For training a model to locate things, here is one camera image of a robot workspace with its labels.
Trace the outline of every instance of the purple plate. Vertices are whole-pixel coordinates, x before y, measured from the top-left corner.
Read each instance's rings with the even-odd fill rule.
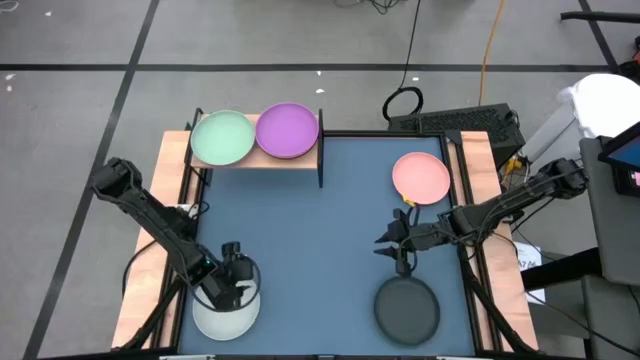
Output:
[[[267,154],[290,159],[309,151],[320,127],[313,112],[296,103],[271,106],[256,124],[256,141]]]

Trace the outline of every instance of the gray floor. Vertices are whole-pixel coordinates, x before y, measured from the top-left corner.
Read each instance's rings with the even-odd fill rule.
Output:
[[[639,0],[589,2],[594,10],[640,12]],[[9,69],[4,64],[125,65],[149,3],[20,1],[14,12],[0,13],[0,69]],[[411,63],[480,64],[498,3],[423,0]],[[381,16],[366,4],[338,9],[331,0],[160,0],[140,63],[400,64],[414,6],[409,0]],[[586,22],[558,21],[558,13],[569,10],[580,10],[578,0],[507,0],[490,64],[606,65]],[[626,61],[640,25],[601,28],[616,60]],[[516,109],[525,137],[555,110],[555,94],[587,75],[542,70],[487,75],[485,103],[507,102]],[[6,80],[10,74],[15,76]],[[0,357],[17,359],[34,329],[124,73],[7,70],[0,75]],[[314,69],[139,71],[108,156],[133,160],[148,185],[162,132],[182,129],[197,106],[257,113],[275,102],[298,101],[322,107],[327,128],[383,129],[381,105],[401,76],[393,71],[318,75]],[[478,72],[410,72],[407,79],[425,93],[424,111],[477,102]],[[412,106],[413,99],[402,98],[390,112],[402,114]],[[565,206],[534,218],[537,223],[523,227],[526,235],[564,254],[593,246],[589,223],[586,235],[570,234],[564,225],[571,209],[584,204]],[[91,203],[39,356],[109,349],[120,277],[136,236],[137,226],[113,206]],[[543,348],[564,353],[576,348],[557,336],[540,337]]]

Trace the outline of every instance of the table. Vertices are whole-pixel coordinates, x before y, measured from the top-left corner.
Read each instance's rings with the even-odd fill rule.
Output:
[[[152,179],[150,191],[166,205],[175,204],[180,195],[182,175],[185,173],[184,160],[189,133],[187,131],[168,131],[164,134],[158,162]],[[449,144],[450,161],[454,175],[454,186],[458,202],[464,202],[464,182],[461,172],[468,171],[470,192],[475,202],[481,202],[499,194],[499,184],[493,165],[493,158],[486,133],[462,133],[461,154],[456,147]],[[458,166],[458,159],[464,160],[465,168]],[[195,198],[196,177],[189,184],[188,196]],[[497,232],[509,236],[508,227],[501,225]],[[141,231],[137,248],[144,246],[151,239]],[[524,297],[524,289],[520,279],[517,259],[513,248],[503,239],[493,236],[484,243],[486,269],[490,280],[490,288],[497,306],[501,309],[513,328],[532,347],[537,347],[528,305]],[[134,263],[129,276],[127,293],[123,299],[120,318],[114,335],[113,345],[124,343],[144,322],[148,312],[157,303],[158,294],[163,281],[166,253],[160,247],[154,247]],[[486,314],[477,303],[478,325],[480,328],[480,346],[492,349],[491,332]],[[164,331],[157,336],[155,345],[170,345],[175,306],[167,312]],[[508,349],[504,340],[502,346]]]
[[[637,214],[640,199],[615,191],[611,166],[598,160],[602,145],[597,139],[580,140],[584,171],[598,247],[522,272],[525,288],[539,289],[585,275],[640,286],[640,242]]]

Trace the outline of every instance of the paper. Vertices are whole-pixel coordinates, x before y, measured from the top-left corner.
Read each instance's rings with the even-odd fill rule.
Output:
[[[518,264],[520,265],[520,271],[530,269],[532,267],[542,265],[542,255],[536,249],[539,247],[533,247],[529,244],[522,244],[519,242],[513,242],[518,248]],[[546,301],[544,298],[544,289],[531,291],[533,296],[539,298],[542,301]],[[527,294],[527,301],[533,304],[540,304],[540,302]]]

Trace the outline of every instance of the green plate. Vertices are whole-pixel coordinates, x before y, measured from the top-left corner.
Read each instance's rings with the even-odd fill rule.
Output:
[[[191,132],[191,150],[210,165],[229,165],[245,157],[255,141],[255,129],[246,116],[231,110],[202,119]]]

